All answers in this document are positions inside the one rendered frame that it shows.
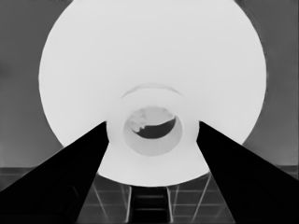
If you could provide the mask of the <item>large thick white disc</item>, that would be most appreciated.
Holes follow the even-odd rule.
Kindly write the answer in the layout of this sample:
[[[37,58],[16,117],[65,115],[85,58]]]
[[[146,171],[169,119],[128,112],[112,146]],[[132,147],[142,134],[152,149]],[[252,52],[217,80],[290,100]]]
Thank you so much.
[[[73,0],[50,30],[38,81],[62,145],[103,125],[99,174],[162,187],[208,172],[201,123],[237,143],[249,137],[266,63],[235,0]]]

